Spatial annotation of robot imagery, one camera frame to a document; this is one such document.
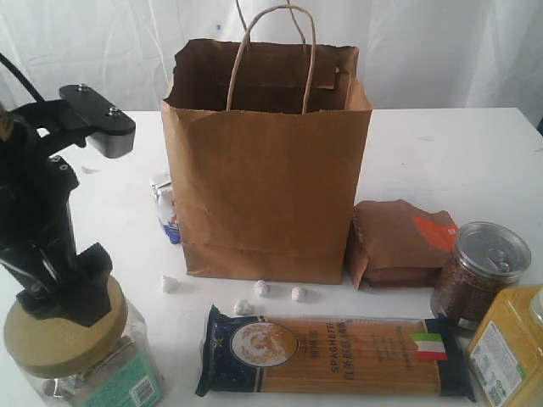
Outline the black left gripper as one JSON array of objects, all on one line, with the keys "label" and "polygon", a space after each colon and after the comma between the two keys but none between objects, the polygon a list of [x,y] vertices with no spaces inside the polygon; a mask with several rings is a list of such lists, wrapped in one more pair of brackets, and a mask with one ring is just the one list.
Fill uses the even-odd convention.
[{"label": "black left gripper", "polygon": [[93,326],[111,311],[112,260],[100,243],[76,251],[69,198],[79,181],[61,157],[39,151],[39,138],[24,117],[1,111],[1,265],[30,317]]}]

